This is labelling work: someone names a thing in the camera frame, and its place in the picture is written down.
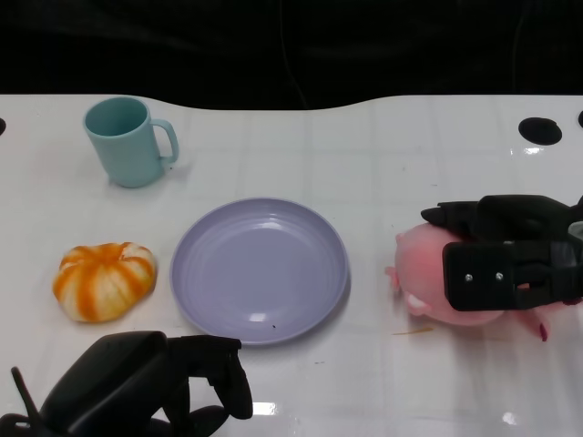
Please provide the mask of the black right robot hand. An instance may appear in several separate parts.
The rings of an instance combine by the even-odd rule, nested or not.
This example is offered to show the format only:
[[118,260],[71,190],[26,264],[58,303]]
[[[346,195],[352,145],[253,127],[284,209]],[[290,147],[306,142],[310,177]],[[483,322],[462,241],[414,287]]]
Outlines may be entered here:
[[445,296],[460,311],[531,310],[582,300],[582,206],[540,195],[489,195],[422,211],[459,240],[442,251]]

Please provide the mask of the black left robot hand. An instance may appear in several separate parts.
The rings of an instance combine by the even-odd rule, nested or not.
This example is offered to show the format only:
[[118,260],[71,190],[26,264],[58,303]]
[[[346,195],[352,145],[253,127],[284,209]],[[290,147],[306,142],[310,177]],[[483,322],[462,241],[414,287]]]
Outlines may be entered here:
[[239,340],[107,335],[58,381],[40,410],[62,436],[210,436],[253,414]]

